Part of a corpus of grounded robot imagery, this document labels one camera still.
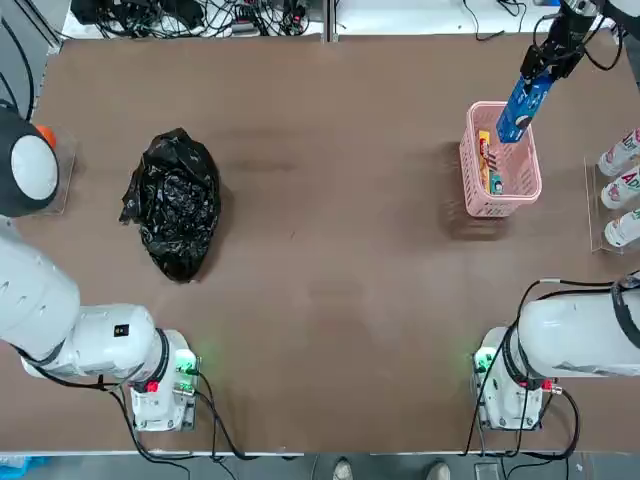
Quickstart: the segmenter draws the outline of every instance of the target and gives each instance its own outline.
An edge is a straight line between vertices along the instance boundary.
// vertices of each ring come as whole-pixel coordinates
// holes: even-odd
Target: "brown tabletop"
[[[640,120],[626,59],[609,73],[584,61],[554,87],[533,124],[534,206],[506,222],[464,213],[466,111],[508,97],[530,41],[68,42],[49,62],[37,115],[80,142],[67,211],[20,229],[85,304],[143,304],[184,333],[241,448],[460,451],[469,355],[513,320],[527,285],[639,265],[590,252],[584,187],[584,156]],[[615,53],[604,43],[592,45],[603,59]],[[225,187],[203,279],[182,286],[152,264],[135,226],[118,224],[141,153],[178,126],[207,146]],[[29,377],[6,345],[0,359],[0,451],[133,450],[112,399]],[[580,449],[640,451],[638,380],[563,385],[582,411]],[[525,448],[567,444],[561,403]],[[204,411],[197,423],[143,438],[206,451]]]

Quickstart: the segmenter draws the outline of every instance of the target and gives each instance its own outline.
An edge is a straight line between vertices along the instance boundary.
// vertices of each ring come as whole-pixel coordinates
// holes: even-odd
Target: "pink plastic basket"
[[[464,201],[473,217],[507,217],[520,205],[534,203],[542,191],[540,167],[531,126],[518,143],[501,143],[496,123],[505,102],[477,102],[467,112],[467,130],[460,142]],[[491,153],[496,156],[503,194],[490,195],[480,180],[478,131],[491,135]]]

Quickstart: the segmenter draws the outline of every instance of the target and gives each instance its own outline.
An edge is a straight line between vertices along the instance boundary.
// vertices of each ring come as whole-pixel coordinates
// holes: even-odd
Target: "robotic arm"
[[[636,0],[562,0],[557,13],[540,19],[553,19],[541,45],[534,32],[534,42],[520,67],[520,80],[498,121],[502,143],[520,141],[553,83],[571,75],[585,55],[591,39],[587,35],[598,14],[640,38],[640,2]]]
[[[474,355],[481,425],[537,428],[554,378],[640,376],[639,287],[636,272],[597,291],[560,291],[526,304],[511,327],[490,330]]]
[[[138,430],[188,429],[198,365],[184,337],[155,328],[142,306],[81,306],[75,282],[27,245],[9,218],[47,206],[57,185],[53,149],[16,112],[0,108],[0,339],[31,375],[126,383]]]

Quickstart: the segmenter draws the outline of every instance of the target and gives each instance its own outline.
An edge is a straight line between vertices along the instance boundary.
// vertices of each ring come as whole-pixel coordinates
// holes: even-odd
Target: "bottle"
[[[640,238],[640,208],[607,223],[604,237],[614,247],[624,247]]]
[[[640,193],[640,165],[620,175],[602,189],[600,198],[607,208],[615,210]]]
[[[626,163],[640,155],[640,128],[636,128],[605,152],[598,161],[598,168],[607,177],[619,174]]]

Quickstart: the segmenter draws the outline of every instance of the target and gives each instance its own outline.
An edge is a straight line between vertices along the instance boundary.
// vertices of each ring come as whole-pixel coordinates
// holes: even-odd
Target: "white robotic arm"
[[[638,279],[591,293],[560,291],[526,304],[511,327],[490,330],[474,355],[481,425],[536,428],[543,390],[555,378],[640,375]]]
[[[58,169],[30,124],[0,108],[0,215],[44,208]],[[0,339],[31,375],[108,375],[129,385],[139,430],[193,424],[197,359],[175,330],[156,329],[139,305],[80,305],[78,286],[0,216]]]

